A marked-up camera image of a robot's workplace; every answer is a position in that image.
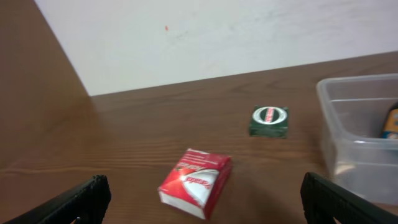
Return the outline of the small dark bottle white cap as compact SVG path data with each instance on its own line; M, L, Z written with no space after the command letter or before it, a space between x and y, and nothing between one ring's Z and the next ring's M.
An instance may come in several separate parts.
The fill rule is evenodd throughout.
M397 103L394 103L386 114L384 125L381 131L381 138L383 139L397 139L397 108Z

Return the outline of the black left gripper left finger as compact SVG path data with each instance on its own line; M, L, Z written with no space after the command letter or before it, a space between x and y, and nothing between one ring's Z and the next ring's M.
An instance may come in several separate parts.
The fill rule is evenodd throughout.
M105 175L95 175L6 224L101 224L111 201Z

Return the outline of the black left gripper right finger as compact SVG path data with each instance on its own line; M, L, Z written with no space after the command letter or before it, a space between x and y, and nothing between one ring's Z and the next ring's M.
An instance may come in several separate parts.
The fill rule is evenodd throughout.
M305 174L300 195L308 224L397 224L397 215L314 172Z

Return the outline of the green square box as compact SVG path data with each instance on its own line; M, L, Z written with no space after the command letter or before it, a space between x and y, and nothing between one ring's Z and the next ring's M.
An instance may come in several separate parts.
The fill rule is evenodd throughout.
M248 127L250 136L286 139L288 130L288 107L258 105L254 107Z

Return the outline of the red Panadol box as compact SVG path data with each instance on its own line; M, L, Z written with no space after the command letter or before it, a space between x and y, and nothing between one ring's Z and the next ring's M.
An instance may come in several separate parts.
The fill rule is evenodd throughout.
M159 186L160 201L207 220L231 169L229 156L187 149Z

